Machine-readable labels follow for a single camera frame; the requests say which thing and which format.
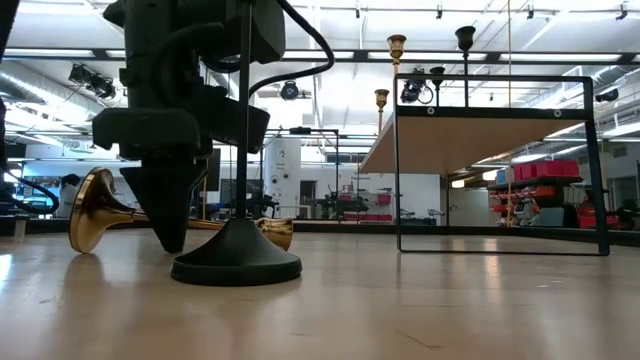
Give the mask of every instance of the wall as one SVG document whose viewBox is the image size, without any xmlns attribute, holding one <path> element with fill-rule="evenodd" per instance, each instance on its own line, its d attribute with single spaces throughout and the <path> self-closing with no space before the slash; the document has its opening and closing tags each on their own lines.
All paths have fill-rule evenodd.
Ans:
<svg viewBox="0 0 640 360">
<path fill-rule="evenodd" d="M 119 185 L 117 191 L 123 194 L 129 194 L 130 190 L 120 186 L 118 178 L 121 177 L 120 167 L 139 166 L 138 163 L 94 163 L 94 162 L 77 162 L 77 161 L 34 161 L 25 165 L 25 176 L 52 175 L 64 176 L 69 173 L 75 173 L 80 177 L 85 176 L 92 168 L 103 166 L 111 170 L 116 177 L 116 183 Z M 357 183 L 357 171 L 355 164 L 345 164 L 340 166 L 338 172 L 338 187 L 341 190 L 344 185 L 353 184 L 355 189 Z M 336 168 L 333 165 L 302 165 L 300 169 L 300 180 L 317 181 L 316 197 L 323 198 L 329 194 L 329 189 L 335 191 Z M 221 179 L 235 179 L 236 167 L 223 163 L 220 168 Z M 257 164 L 249 164 L 247 166 L 247 178 L 259 179 L 260 172 Z M 385 187 L 395 188 L 394 177 L 392 174 L 361 174 L 360 189 L 377 190 Z M 438 175 L 401 175 L 400 190 L 402 192 L 401 207 L 408 211 L 414 211 L 416 216 L 427 216 L 429 209 L 440 210 L 440 177 Z M 209 192 L 207 194 L 208 202 L 218 202 L 220 199 L 219 192 Z M 127 195 L 127 202 L 135 205 L 135 199 L 130 199 Z"/>
<path fill-rule="evenodd" d="M 442 190 L 442 211 L 446 212 Z M 495 226 L 489 210 L 489 192 L 475 189 L 449 189 L 449 225 Z"/>
<path fill-rule="evenodd" d="M 615 179 L 637 175 L 637 161 L 640 161 L 640 144 L 627 143 L 627 155 L 614 158 L 610 153 L 600 154 L 603 166 L 603 178 Z M 589 164 L 580 165 L 580 176 L 585 182 L 591 183 Z"/>
</svg>

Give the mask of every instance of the black pole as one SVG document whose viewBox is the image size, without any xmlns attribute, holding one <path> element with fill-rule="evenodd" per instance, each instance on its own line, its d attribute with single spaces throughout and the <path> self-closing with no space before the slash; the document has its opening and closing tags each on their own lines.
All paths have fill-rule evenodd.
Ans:
<svg viewBox="0 0 640 360">
<path fill-rule="evenodd" d="M 449 174 L 444 176 L 444 207 L 445 207 L 445 219 L 447 227 L 449 227 Z"/>
<path fill-rule="evenodd" d="M 356 169 L 356 224 L 360 224 L 360 153 L 357 153 L 358 168 Z"/>
<path fill-rule="evenodd" d="M 249 67 L 251 65 L 251 22 L 253 4 L 251 0 L 242 1 L 242 25 L 240 27 L 240 83 L 238 118 L 238 161 L 236 163 L 236 218 L 247 216 L 247 153 L 249 152 Z"/>
<path fill-rule="evenodd" d="M 462 55 L 464 57 L 464 107 L 469 107 L 469 52 L 465 51 Z"/>
<path fill-rule="evenodd" d="M 262 163 L 264 161 L 264 144 L 260 147 L 260 201 L 264 199 L 264 175 L 262 173 Z"/>
<path fill-rule="evenodd" d="M 336 130 L 335 131 L 336 134 L 336 217 L 338 218 L 338 224 L 340 224 L 342 222 L 342 219 L 340 218 L 340 211 L 338 211 L 338 209 L 342 209 L 342 205 L 340 204 L 340 199 L 339 199 L 339 195 L 340 195 L 340 191 L 338 191 L 338 186 L 339 186 L 339 181 L 338 178 L 340 177 L 340 131 Z"/>
<path fill-rule="evenodd" d="M 400 217 L 400 140 L 398 130 L 398 79 L 393 78 L 393 114 L 391 115 L 393 121 L 393 154 L 394 154 L 394 177 L 396 183 L 396 247 L 398 251 L 402 250 L 402 228 Z"/>
<path fill-rule="evenodd" d="M 602 191 L 602 171 L 600 169 L 600 154 L 598 151 L 598 134 L 593 109 L 593 80 L 584 78 L 584 109 L 588 119 L 584 122 L 584 130 L 587 135 L 587 155 L 589 156 L 589 170 L 591 173 L 591 187 L 593 196 L 593 208 L 596 215 L 596 232 L 598 233 L 598 252 L 601 255 L 609 255 L 609 238 L 607 237 L 607 216 L 604 206 L 604 192 Z"/>
</svg>

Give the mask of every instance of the ceiling beam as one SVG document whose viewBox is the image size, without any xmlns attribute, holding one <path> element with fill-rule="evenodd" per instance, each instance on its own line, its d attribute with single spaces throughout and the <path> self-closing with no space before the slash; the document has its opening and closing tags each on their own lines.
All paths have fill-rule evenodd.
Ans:
<svg viewBox="0 0 640 360">
<path fill-rule="evenodd" d="M 326 61 L 320 50 L 288 49 L 282 62 L 313 63 Z M 338 63 L 391 64 L 387 50 L 340 49 L 334 50 Z M 472 65 L 508 65 L 507 51 L 472 51 Z M 635 52 L 560 52 L 514 51 L 512 65 L 635 65 L 640 66 L 640 51 Z M 3 60 L 69 60 L 122 62 L 124 49 L 96 48 L 7 48 Z M 400 59 L 405 64 L 462 64 L 462 53 L 456 50 L 406 50 Z"/>
</svg>

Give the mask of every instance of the black cable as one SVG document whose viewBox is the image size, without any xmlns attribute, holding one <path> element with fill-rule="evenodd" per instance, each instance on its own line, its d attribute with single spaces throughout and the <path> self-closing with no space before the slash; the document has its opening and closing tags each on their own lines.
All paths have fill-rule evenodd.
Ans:
<svg viewBox="0 0 640 360">
<path fill-rule="evenodd" d="M 320 45 L 320 48 L 322 48 L 324 53 L 327 55 L 328 61 L 326 64 L 323 64 L 311 69 L 298 71 L 290 74 L 272 76 L 264 80 L 260 80 L 249 89 L 249 98 L 251 98 L 251 96 L 253 96 L 253 94 L 263 86 L 273 84 L 278 81 L 294 80 L 294 79 L 298 79 L 305 76 L 317 75 L 331 69 L 333 65 L 336 63 L 336 58 L 333 55 L 333 51 L 331 51 L 331 47 L 329 46 L 327 41 L 322 37 L 322 35 L 316 29 L 314 29 L 314 27 L 311 26 L 309 22 L 304 17 L 302 17 L 302 15 L 300 15 L 293 8 L 293 6 L 289 4 L 287 0 L 276 0 L 276 1 L 278 2 L 278 5 L 280 5 L 282 10 L 284 10 L 284 12 L 286 12 L 287 15 L 289 15 L 291 19 L 293 19 L 293 21 L 296 22 L 296 24 L 300 25 L 300 27 L 307 34 L 309 34 L 313 38 L 313 40 L 315 40 L 318 43 L 318 45 Z"/>
<path fill-rule="evenodd" d="M 32 213 L 32 214 L 39 214 L 39 215 L 44 215 L 44 214 L 53 214 L 56 210 L 58 210 L 58 207 L 60 206 L 60 201 L 58 200 L 58 197 L 55 196 L 51 191 L 47 190 L 46 188 L 35 184 L 29 180 L 25 180 L 23 178 L 17 177 L 15 175 L 13 175 L 11 172 L 4 170 L 5 174 L 11 176 L 12 178 L 18 180 L 20 183 L 22 183 L 23 185 L 32 187 L 40 192 L 42 192 L 46 197 L 48 197 L 49 199 L 51 199 L 51 201 L 53 202 L 53 205 L 51 205 L 50 208 L 47 209 L 38 209 L 36 207 L 33 207 L 31 205 L 27 205 L 25 203 L 23 203 L 20 200 L 14 199 L 13 197 L 6 199 L 8 200 L 10 203 L 12 203 L 13 205 L 15 205 L 18 209 L 24 210 L 26 212 Z"/>
<path fill-rule="evenodd" d="M 164 86 L 163 79 L 170 78 L 173 73 L 171 68 L 165 67 L 175 59 L 176 49 L 179 47 L 199 48 L 211 43 L 216 43 L 224 35 L 224 27 L 220 23 L 196 24 L 180 29 L 167 37 L 156 53 L 152 65 L 149 81 L 151 89 L 167 107 L 180 106 L 180 96 L 175 92 L 175 87 Z"/>
</svg>

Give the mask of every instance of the fluorescent light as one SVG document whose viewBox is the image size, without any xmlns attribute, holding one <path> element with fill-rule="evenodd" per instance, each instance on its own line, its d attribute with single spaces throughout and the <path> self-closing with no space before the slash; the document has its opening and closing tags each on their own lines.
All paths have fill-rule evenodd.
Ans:
<svg viewBox="0 0 640 360">
<path fill-rule="evenodd" d="M 97 10 L 83 4 L 47 4 L 41 2 L 21 1 L 18 12 L 43 15 L 89 15 Z"/>
<path fill-rule="evenodd" d="M 22 177 L 22 169 L 11 169 L 9 170 L 10 173 L 12 173 L 14 176 L 16 177 Z M 18 180 L 16 180 L 13 176 L 4 173 L 4 182 L 7 183 L 17 183 Z"/>
<path fill-rule="evenodd" d="M 609 139 L 610 142 L 640 142 L 640 138 L 621 138 L 616 137 Z"/>
<path fill-rule="evenodd" d="M 482 53 L 470 53 L 469 61 L 480 61 L 484 60 L 487 57 L 487 54 Z M 391 60 L 391 55 L 388 52 L 370 52 L 369 59 L 389 59 Z M 430 52 L 405 52 L 402 55 L 401 60 L 461 60 L 462 53 L 430 53 Z"/>
<path fill-rule="evenodd" d="M 580 138 L 550 138 L 550 137 L 546 137 L 544 138 L 544 141 L 547 142 L 586 142 L 586 139 L 580 139 Z"/>
<path fill-rule="evenodd" d="M 107 55 L 109 57 L 123 58 L 126 56 L 126 52 L 124 50 L 107 50 Z"/>
<path fill-rule="evenodd" d="M 473 164 L 471 165 L 471 167 L 475 167 L 475 168 L 503 168 L 505 167 L 504 164 Z"/>
<path fill-rule="evenodd" d="M 580 150 L 580 149 L 582 149 L 584 147 L 587 147 L 587 145 L 585 144 L 585 145 L 578 145 L 578 146 L 570 147 L 568 149 L 564 149 L 564 150 L 558 151 L 556 153 L 556 155 L 566 155 L 566 154 L 572 153 L 572 152 L 574 152 L 576 150 Z"/>
<path fill-rule="evenodd" d="M 554 133 L 553 133 L 553 134 L 551 134 L 551 135 L 548 135 L 548 136 L 547 136 L 547 138 L 549 138 L 549 137 L 553 137 L 553 136 L 562 135 L 562 134 L 566 134 L 566 133 L 571 132 L 571 131 L 573 131 L 573 130 L 579 129 L 579 128 L 581 128 L 582 126 L 584 126 L 584 124 L 583 124 L 583 123 L 580 123 L 580 124 L 577 124 L 577 125 L 573 125 L 573 126 L 569 126 L 568 128 L 564 128 L 564 129 L 562 129 L 562 130 L 560 130 L 560 131 L 554 132 Z"/>
<path fill-rule="evenodd" d="M 511 162 L 516 163 L 516 164 L 520 164 L 520 163 L 525 163 L 525 162 L 529 162 L 529 161 L 534 161 L 534 160 L 538 160 L 538 159 L 542 159 L 543 157 L 547 156 L 548 154 L 527 154 L 527 155 L 521 155 L 521 156 L 517 156 L 514 157 L 513 159 L 511 159 Z"/>
<path fill-rule="evenodd" d="M 513 61 L 617 61 L 620 54 L 511 54 Z M 500 60 L 509 61 L 509 54 L 500 55 Z"/>
<path fill-rule="evenodd" d="M 349 59 L 353 58 L 353 51 L 334 51 L 333 56 L 336 59 Z M 310 51 L 285 51 L 283 60 L 287 59 L 318 59 L 327 60 L 327 55 L 321 50 Z"/>
<path fill-rule="evenodd" d="M 62 146 L 62 143 L 60 141 L 50 138 L 48 136 L 35 135 L 35 137 L 37 141 L 40 141 L 43 144 L 53 145 L 53 146 Z"/>
<path fill-rule="evenodd" d="M 35 158 L 7 158 L 9 162 L 20 162 L 20 161 L 31 161 L 35 160 Z"/>
<path fill-rule="evenodd" d="M 4 51 L 4 56 L 42 56 L 42 57 L 95 57 L 91 50 L 76 49 L 15 49 Z"/>
<path fill-rule="evenodd" d="M 607 137 L 613 137 L 613 136 L 629 134 L 636 131 L 640 131 L 640 122 L 618 126 L 615 129 L 605 131 L 603 135 Z"/>
<path fill-rule="evenodd" d="M 482 174 L 482 180 L 494 181 L 496 176 L 498 176 L 498 170 L 487 171 Z"/>
<path fill-rule="evenodd" d="M 451 182 L 451 187 L 454 189 L 461 189 L 464 187 L 464 180 L 456 180 Z"/>
</svg>

